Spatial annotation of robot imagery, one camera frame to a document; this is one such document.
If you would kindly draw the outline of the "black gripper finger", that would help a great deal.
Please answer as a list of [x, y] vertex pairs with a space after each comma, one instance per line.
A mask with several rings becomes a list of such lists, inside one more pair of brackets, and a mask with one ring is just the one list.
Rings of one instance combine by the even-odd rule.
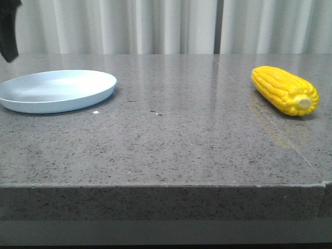
[[1, 1], [1, 55], [11, 63], [18, 56], [16, 42], [16, 14], [20, 0]]

